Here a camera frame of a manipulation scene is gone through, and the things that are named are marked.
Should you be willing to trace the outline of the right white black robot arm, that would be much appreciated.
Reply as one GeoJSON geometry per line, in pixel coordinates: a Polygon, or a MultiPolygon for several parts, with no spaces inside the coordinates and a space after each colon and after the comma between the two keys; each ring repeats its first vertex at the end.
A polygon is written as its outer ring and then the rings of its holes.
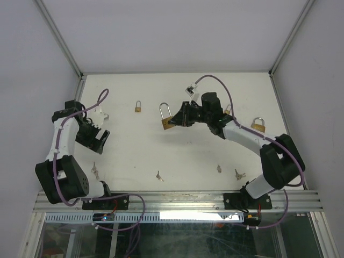
{"type": "Polygon", "coordinates": [[[167,123],[181,127],[205,123],[214,135],[238,143],[261,159],[262,174],[246,183],[237,196],[229,199],[229,204],[235,209],[253,208],[259,203],[260,197],[284,188],[305,171],[304,161],[291,136],[281,134],[270,138],[239,125],[232,115],[223,111],[215,92],[204,93],[201,102],[198,105],[195,101],[184,101],[178,113],[167,123]]]}

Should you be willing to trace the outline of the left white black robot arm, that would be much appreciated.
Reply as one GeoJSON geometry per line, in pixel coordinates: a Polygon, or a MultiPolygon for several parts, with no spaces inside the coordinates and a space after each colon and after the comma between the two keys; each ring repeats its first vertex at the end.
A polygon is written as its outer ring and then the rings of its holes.
{"type": "Polygon", "coordinates": [[[35,173],[51,204],[78,198],[92,198],[101,209],[111,206],[109,186],[99,178],[89,178],[74,158],[75,145],[102,154],[110,132],[97,134],[109,119],[100,106],[82,114],[85,107],[76,100],[67,101],[64,109],[54,112],[54,135],[51,149],[44,162],[35,166],[35,173]]]}

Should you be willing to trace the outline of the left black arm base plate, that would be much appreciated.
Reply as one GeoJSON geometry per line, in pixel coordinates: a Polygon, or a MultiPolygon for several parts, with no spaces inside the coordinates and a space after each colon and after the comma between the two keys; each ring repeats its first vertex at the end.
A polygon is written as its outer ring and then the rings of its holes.
{"type": "Polygon", "coordinates": [[[110,196],[86,199],[82,203],[82,210],[85,211],[116,211],[128,210],[130,203],[128,193],[112,193],[110,196]]]}

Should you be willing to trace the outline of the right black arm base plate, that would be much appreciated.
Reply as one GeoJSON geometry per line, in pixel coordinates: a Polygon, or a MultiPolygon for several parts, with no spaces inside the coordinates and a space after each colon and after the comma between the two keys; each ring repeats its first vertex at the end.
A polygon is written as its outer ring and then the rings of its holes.
{"type": "Polygon", "coordinates": [[[223,201],[225,210],[271,210],[273,208],[271,198],[267,194],[254,199],[240,192],[228,192],[223,194],[223,201]]]}

